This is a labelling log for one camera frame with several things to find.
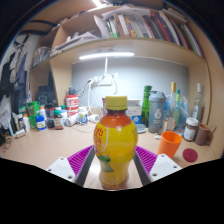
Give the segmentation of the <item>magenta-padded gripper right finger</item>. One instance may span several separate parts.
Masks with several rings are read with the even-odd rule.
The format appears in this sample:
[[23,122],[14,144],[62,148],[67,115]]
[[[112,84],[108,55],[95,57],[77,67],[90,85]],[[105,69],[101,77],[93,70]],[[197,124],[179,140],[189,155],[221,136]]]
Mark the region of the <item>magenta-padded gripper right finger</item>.
[[136,147],[133,160],[143,186],[181,170],[166,154],[156,155],[140,146]]

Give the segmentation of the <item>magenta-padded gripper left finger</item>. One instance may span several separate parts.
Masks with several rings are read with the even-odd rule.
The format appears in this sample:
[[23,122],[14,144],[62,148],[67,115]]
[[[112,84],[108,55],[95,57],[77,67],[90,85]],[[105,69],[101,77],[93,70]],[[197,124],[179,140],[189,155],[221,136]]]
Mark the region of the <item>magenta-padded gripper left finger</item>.
[[78,186],[83,186],[94,156],[94,148],[88,146],[69,158],[58,158],[47,168],[47,171]]

